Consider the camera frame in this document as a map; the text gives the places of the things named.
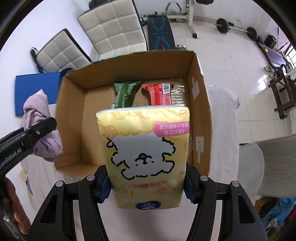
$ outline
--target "human hand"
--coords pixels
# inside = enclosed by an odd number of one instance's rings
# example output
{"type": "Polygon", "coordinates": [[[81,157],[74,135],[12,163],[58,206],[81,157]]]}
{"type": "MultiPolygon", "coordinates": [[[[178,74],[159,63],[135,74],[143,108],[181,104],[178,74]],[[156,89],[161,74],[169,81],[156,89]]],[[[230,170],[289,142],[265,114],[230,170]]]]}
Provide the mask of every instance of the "human hand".
{"type": "Polygon", "coordinates": [[[6,178],[6,187],[8,196],[11,199],[12,215],[17,222],[17,226],[23,234],[28,234],[31,228],[30,220],[20,203],[18,196],[16,195],[13,183],[8,178],[6,178]]]}

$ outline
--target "green snack package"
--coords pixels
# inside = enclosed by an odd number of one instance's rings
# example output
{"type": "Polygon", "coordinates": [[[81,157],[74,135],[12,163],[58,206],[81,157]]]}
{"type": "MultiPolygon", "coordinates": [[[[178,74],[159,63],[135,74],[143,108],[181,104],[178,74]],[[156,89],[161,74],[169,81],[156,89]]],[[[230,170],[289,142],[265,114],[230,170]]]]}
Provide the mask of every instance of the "green snack package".
{"type": "Polygon", "coordinates": [[[141,84],[142,81],[113,83],[116,96],[111,109],[131,107],[141,84]]]}

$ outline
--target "screw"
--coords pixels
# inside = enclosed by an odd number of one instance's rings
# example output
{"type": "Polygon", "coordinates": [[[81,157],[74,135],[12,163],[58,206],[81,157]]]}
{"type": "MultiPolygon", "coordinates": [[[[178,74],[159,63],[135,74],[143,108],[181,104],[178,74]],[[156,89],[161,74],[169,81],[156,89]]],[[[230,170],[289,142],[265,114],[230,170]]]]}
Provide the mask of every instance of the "screw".
{"type": "Polygon", "coordinates": [[[95,176],[94,175],[88,175],[87,178],[86,178],[88,181],[92,181],[95,179],[95,176]]]}
{"type": "Polygon", "coordinates": [[[209,178],[207,176],[200,176],[200,179],[204,182],[206,182],[209,178]]]}
{"type": "Polygon", "coordinates": [[[239,182],[237,182],[237,181],[233,181],[233,182],[232,182],[232,185],[233,185],[234,187],[237,188],[237,187],[239,187],[239,182]]]}
{"type": "Polygon", "coordinates": [[[57,187],[61,187],[61,186],[63,186],[64,185],[64,182],[63,181],[57,181],[56,182],[56,186],[57,187]]]}

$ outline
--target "cartoon dog illustration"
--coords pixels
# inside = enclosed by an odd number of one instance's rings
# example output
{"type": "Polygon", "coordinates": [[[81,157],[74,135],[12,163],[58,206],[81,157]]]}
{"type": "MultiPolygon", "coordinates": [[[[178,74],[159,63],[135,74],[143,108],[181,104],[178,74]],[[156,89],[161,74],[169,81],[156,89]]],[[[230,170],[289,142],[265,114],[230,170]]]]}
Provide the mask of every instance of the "cartoon dog illustration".
{"type": "Polygon", "coordinates": [[[176,151],[174,143],[153,132],[118,135],[108,139],[107,147],[114,148],[111,162],[122,168],[121,174],[127,180],[170,173],[175,166],[174,161],[166,160],[176,151]]]}

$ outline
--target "red snack package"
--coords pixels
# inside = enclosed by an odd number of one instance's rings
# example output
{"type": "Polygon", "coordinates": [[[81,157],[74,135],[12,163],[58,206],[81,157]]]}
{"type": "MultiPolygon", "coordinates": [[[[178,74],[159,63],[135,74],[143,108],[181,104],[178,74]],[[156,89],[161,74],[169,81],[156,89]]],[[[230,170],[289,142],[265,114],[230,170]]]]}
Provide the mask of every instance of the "red snack package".
{"type": "Polygon", "coordinates": [[[150,94],[151,105],[172,105],[171,84],[142,85],[150,94]]]}

